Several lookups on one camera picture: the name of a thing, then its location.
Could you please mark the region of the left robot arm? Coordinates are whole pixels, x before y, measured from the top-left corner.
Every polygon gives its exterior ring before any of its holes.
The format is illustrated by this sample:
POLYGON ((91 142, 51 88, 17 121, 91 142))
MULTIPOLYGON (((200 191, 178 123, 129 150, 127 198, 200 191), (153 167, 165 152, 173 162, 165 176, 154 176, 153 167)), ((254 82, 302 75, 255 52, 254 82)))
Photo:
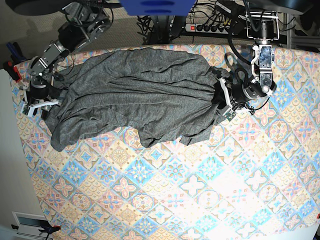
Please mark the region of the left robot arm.
POLYGON ((218 2, 219 7, 227 14, 230 25, 228 28, 228 44, 237 60, 247 64, 250 70, 238 66, 230 79, 217 76, 220 86, 217 87, 214 101, 219 104, 217 113, 231 121, 239 113, 253 115, 256 108, 249 106, 249 101, 258 98, 269 99, 276 91, 273 80, 272 64, 275 53, 271 42, 280 38, 278 13, 273 10, 250 8, 247 1, 244 5, 234 2, 218 2), (246 30, 252 45, 252 57, 245 59, 236 50, 232 39, 237 34, 236 25, 246 30))

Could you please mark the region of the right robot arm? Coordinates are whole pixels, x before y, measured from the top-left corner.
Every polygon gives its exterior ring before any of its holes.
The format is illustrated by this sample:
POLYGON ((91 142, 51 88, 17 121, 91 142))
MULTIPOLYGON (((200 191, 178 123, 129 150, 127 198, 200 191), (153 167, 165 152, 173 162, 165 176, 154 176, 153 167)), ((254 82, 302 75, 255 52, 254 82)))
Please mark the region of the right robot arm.
POLYGON ((105 11, 107 7, 113 4, 105 0, 75 0, 61 8, 66 23, 58 29, 58 39, 30 63, 21 113, 32 117, 41 109, 45 118, 53 106, 60 105, 61 89, 54 83, 63 81, 64 76, 57 71, 58 65, 111 27, 113 19, 105 11))

